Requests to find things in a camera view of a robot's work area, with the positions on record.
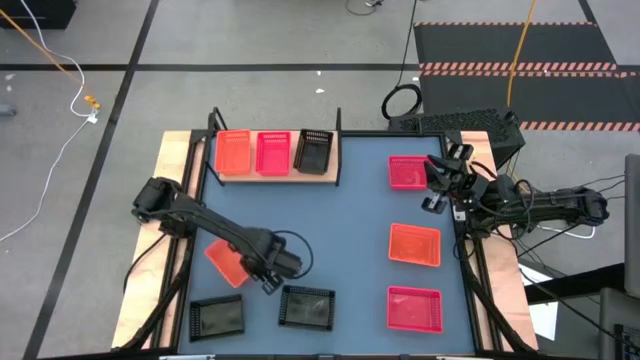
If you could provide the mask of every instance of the orange plastic basket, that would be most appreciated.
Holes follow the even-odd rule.
[[[216,135],[214,170],[224,175],[246,175],[251,170],[249,130],[224,130]]]
[[[426,266],[440,266],[440,230],[391,224],[389,259]]]
[[[249,274],[240,265],[242,255],[231,251],[226,240],[214,241],[204,253],[234,288],[240,287],[249,278]]]

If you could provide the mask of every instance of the gray floor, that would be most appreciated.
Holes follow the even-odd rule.
[[[69,28],[46,31],[45,37],[52,49],[81,63],[125,64],[148,3],[80,0]],[[640,64],[637,2],[590,3],[616,60]],[[343,5],[342,0],[161,0],[141,63],[398,63],[410,1],[389,0],[369,17],[347,16]],[[427,0],[418,3],[416,21],[523,21],[528,6],[527,0]],[[360,0],[352,7],[366,10]],[[585,20],[577,0],[542,1],[536,11],[536,21]],[[408,61],[415,62],[413,43],[409,49]],[[46,63],[13,31],[0,29],[0,54],[0,63]],[[76,87],[64,75],[17,72],[5,80],[6,75],[0,73],[0,101],[15,103],[20,114],[0,119],[2,233],[35,211],[50,164],[80,125],[67,110]],[[123,74],[87,75],[105,106],[100,122],[67,148],[41,217],[0,244],[2,359],[24,352]],[[138,232],[130,204],[153,171],[163,131],[204,127],[213,106],[234,127],[331,127],[340,106],[345,128],[383,129],[379,106],[397,75],[136,73],[40,356],[109,349]],[[405,81],[413,76],[406,74]],[[393,107],[401,111],[410,102],[399,98]],[[640,153],[635,133],[525,132],[525,138],[517,173],[542,189],[622,173],[624,155]],[[611,219],[594,239],[562,237],[540,247],[539,254],[568,273],[621,261],[622,201],[612,201],[610,210]],[[525,241],[533,244],[545,235],[534,233]]]

